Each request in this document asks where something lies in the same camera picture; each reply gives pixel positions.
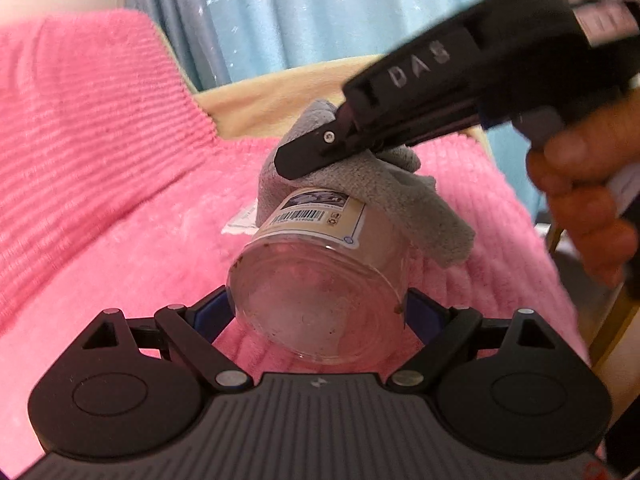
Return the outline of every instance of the curtain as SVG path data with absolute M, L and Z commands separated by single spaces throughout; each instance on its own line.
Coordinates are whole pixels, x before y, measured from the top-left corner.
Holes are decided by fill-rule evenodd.
M 166 31 L 199 89 L 343 57 L 383 54 L 476 0 L 126 0 Z M 532 215 L 527 141 L 490 132 L 500 169 Z

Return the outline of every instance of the screw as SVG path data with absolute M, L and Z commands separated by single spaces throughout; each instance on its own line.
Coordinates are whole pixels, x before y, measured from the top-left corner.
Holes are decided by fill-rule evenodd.
M 417 386 L 424 380 L 424 376 L 415 370 L 400 370 L 391 376 L 391 380 L 398 386 Z
M 227 388 L 237 388 L 246 384 L 248 380 L 249 376 L 240 370 L 225 370 L 216 375 L 216 382 Z

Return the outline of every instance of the plastic container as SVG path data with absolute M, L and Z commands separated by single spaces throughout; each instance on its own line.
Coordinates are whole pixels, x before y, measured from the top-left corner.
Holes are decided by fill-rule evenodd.
M 404 329 L 409 243 L 331 189 L 289 195 L 229 270 L 239 322 L 325 365 L 383 359 Z

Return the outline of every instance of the jar label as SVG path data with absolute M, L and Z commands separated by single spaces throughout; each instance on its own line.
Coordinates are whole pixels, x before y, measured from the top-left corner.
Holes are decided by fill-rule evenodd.
M 272 235 L 301 234 L 358 247 L 366 205 L 346 193 L 307 187 L 291 193 L 258 229 L 253 240 Z

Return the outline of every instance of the pink blanket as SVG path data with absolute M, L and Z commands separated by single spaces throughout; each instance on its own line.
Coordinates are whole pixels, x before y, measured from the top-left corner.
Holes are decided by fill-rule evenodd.
M 151 316 L 225 281 L 249 238 L 221 230 L 255 199 L 275 143 L 212 135 L 138 14 L 18 30 L 0 31 L 2 114 L 11 117 L 0 126 L 0 156 L 12 154 L 0 165 L 0 469 L 12 476 L 42 452 L 26 415 L 30 389 L 101 309 Z M 414 254 L 411 285 L 491 317 L 531 306 L 586 356 L 528 213 L 482 149 L 449 136 L 417 151 L 478 236 L 463 266 L 441 270 Z M 256 378 L 304 369 L 233 323 L 216 345 Z M 419 346 L 407 331 L 377 371 L 388 374 Z

